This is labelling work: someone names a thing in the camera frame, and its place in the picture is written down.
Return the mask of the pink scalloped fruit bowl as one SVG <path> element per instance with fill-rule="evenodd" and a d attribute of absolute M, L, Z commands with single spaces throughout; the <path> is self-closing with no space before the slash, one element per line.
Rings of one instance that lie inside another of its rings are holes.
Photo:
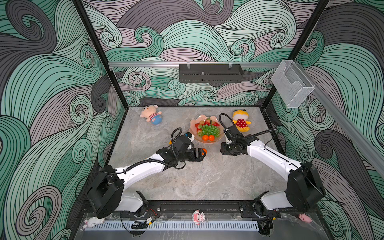
<path fill-rule="evenodd" d="M 189 132 L 195 136 L 195 140 L 204 144 L 219 142 L 224 137 L 224 128 L 215 116 L 200 115 L 190 121 Z"/>

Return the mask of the green grape bunch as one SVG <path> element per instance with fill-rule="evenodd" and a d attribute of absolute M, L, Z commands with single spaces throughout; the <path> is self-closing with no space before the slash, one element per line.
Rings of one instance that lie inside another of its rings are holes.
<path fill-rule="evenodd" d="M 203 134 L 198 135 L 199 137 L 203 137 L 203 135 L 214 135 L 215 138 L 219 137 L 221 134 L 221 130 L 219 127 L 215 127 L 213 125 L 202 125 Z"/>

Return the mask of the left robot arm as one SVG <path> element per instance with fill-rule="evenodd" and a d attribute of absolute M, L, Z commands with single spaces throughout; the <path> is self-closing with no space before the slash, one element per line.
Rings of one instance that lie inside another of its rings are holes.
<path fill-rule="evenodd" d="M 103 219 L 115 211 L 142 216 L 147 210 L 147 200 L 141 192 L 128 193 L 127 189 L 169 168 L 179 170 L 179 163 L 203 161 L 207 150 L 195 148 L 193 140 L 192 135 L 185 134 L 172 140 L 170 148 L 159 149 L 145 160 L 117 169 L 108 165 L 99 171 L 87 189 L 87 199 L 96 217 Z"/>

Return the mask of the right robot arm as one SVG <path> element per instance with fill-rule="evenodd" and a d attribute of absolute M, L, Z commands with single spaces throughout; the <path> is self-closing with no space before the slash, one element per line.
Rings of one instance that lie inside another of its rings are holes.
<path fill-rule="evenodd" d="M 257 215 L 266 216 L 279 209 L 293 209 L 306 213 L 326 196 L 321 177 L 312 163 L 300 163 L 269 148 L 259 140 L 261 133 L 243 136 L 235 127 L 224 130 L 226 142 L 222 143 L 224 156 L 248 155 L 280 175 L 287 183 L 283 191 L 265 192 L 255 198 Z"/>

